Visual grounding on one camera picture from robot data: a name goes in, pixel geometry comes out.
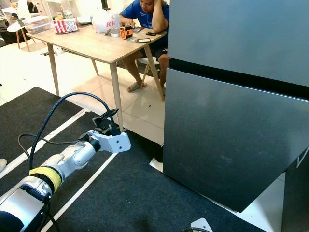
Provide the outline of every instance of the stainless steel panel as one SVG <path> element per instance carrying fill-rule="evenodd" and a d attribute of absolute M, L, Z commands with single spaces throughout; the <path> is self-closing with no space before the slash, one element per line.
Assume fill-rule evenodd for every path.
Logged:
<path fill-rule="evenodd" d="M 169 56 L 309 86 L 309 1 L 171 0 Z"/>
<path fill-rule="evenodd" d="M 241 212 L 307 148 L 309 101 L 168 69 L 163 171 Z"/>

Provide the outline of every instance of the wooden table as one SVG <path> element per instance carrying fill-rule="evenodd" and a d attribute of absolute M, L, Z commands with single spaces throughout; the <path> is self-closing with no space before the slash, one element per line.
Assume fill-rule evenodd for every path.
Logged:
<path fill-rule="evenodd" d="M 163 37 L 166 32 L 157 34 L 156 36 L 147 36 L 146 33 L 152 31 L 151 29 L 144 29 L 140 33 L 133 34 L 133 37 L 123 40 L 120 37 L 103 36 L 102 34 L 95 33 L 92 25 L 79 28 L 79 31 L 68 34 L 55 34 L 52 29 L 43 31 L 38 34 L 27 33 L 27 36 L 45 41 L 48 46 L 48 53 L 50 64 L 52 68 L 56 93 L 59 96 L 58 79 L 56 71 L 56 63 L 54 56 L 53 45 L 66 48 L 84 57 L 88 57 L 92 60 L 95 68 L 95 60 L 110 65 L 112 74 L 112 87 L 114 91 L 116 108 L 118 111 L 118 121 L 120 130 L 123 129 L 122 120 L 122 107 L 119 92 L 118 74 L 116 62 L 122 60 L 124 57 L 144 48 L 147 58 L 150 63 L 151 71 L 153 73 L 156 85 L 161 99 L 164 101 L 162 88 L 160 85 L 159 77 L 156 72 L 153 56 L 151 54 L 149 44 Z M 136 43 L 131 39 L 150 38 L 150 43 Z"/>

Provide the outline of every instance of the white tape line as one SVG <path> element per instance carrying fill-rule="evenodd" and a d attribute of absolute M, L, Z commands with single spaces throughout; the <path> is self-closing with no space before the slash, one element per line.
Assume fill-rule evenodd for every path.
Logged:
<path fill-rule="evenodd" d="M 113 153 L 104 164 L 89 178 L 89 180 L 74 194 L 74 196 L 56 213 L 54 219 L 57 221 L 59 217 L 73 204 L 73 202 L 86 190 L 86 188 L 100 175 L 100 173 L 106 168 L 106 166 L 115 158 L 117 153 Z M 49 221 L 41 230 L 41 232 L 47 231 L 53 223 Z"/>
<path fill-rule="evenodd" d="M 52 131 L 49 135 L 45 136 L 44 139 L 46 140 L 51 140 L 53 137 L 55 137 L 57 134 L 59 134 L 60 132 L 62 132 L 65 128 L 67 128 L 69 125 L 71 125 L 73 122 L 75 122 L 76 120 L 78 120 L 81 116 L 83 116 L 86 112 L 88 112 L 89 110 L 83 109 L 81 111 L 79 111 L 77 114 L 75 114 L 73 117 L 71 117 L 68 121 L 66 121 L 65 123 L 63 123 L 60 127 L 58 127 L 57 129 L 55 129 L 54 131 Z M 35 147 L 35 151 L 37 152 L 38 150 L 40 150 L 44 144 L 46 142 L 44 140 L 39 140 L 36 147 Z M 27 152 L 30 154 L 32 147 L 30 147 Z M 10 171 L 12 171 L 14 168 L 16 168 L 18 165 L 20 165 L 21 163 L 23 163 L 25 160 L 27 160 L 28 157 L 27 155 L 24 153 L 22 153 L 20 156 L 18 156 L 16 159 L 14 159 L 13 161 L 11 161 L 0 173 L 0 179 L 3 178 L 5 175 L 7 175 Z"/>

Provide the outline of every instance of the man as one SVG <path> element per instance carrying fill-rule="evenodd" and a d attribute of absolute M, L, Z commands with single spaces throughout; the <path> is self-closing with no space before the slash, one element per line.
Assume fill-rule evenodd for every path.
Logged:
<path fill-rule="evenodd" d="M 168 31 L 169 26 L 169 6 L 163 0 L 135 0 L 124 11 L 120 13 L 121 23 L 134 27 L 133 19 L 138 19 L 140 25 L 145 28 L 151 28 L 155 33 Z M 150 44 L 150 50 L 157 61 L 160 63 L 160 84 L 165 95 L 166 70 L 169 65 L 167 55 L 168 35 Z M 144 49 L 135 52 L 123 59 L 126 69 L 132 74 L 136 82 L 130 85 L 127 90 L 133 92 L 140 88 L 141 77 L 135 60 L 146 58 Z"/>

